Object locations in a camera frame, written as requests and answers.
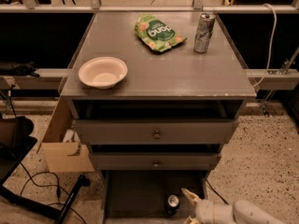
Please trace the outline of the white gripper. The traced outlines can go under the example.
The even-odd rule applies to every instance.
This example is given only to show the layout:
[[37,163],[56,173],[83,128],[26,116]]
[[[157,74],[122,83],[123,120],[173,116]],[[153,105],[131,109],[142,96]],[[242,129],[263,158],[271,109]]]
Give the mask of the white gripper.
[[209,200],[201,200],[197,194],[185,188],[182,188],[181,192],[191,205],[195,206],[195,216],[197,218],[188,216],[183,224],[235,224],[231,205],[215,204]]

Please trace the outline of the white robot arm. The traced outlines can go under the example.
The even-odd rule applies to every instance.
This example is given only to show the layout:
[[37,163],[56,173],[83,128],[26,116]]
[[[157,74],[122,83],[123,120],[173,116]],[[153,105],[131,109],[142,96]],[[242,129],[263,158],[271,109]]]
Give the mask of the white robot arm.
[[194,207],[194,217],[188,216],[183,224],[285,224],[248,200],[215,204],[185,188],[181,191]]

